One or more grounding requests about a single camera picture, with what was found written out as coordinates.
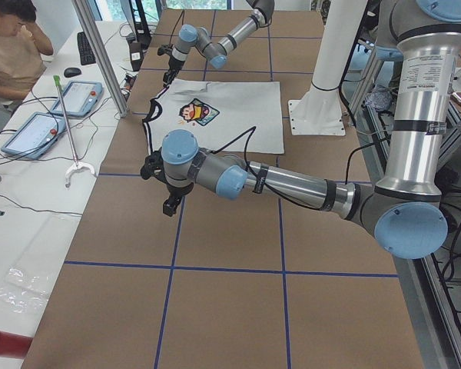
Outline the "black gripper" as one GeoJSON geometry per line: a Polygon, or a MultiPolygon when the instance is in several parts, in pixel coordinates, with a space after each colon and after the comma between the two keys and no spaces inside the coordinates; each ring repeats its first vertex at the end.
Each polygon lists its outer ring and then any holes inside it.
{"type": "Polygon", "coordinates": [[[177,208],[182,202],[184,196],[191,193],[194,188],[194,183],[191,182],[183,187],[176,187],[172,184],[166,184],[169,191],[169,197],[163,203],[163,214],[167,216],[174,216],[177,214],[177,208]]]}
{"type": "Polygon", "coordinates": [[[164,73],[163,83],[164,85],[171,85],[174,79],[177,77],[178,72],[184,66],[184,54],[171,54],[168,62],[168,71],[164,73]]]}

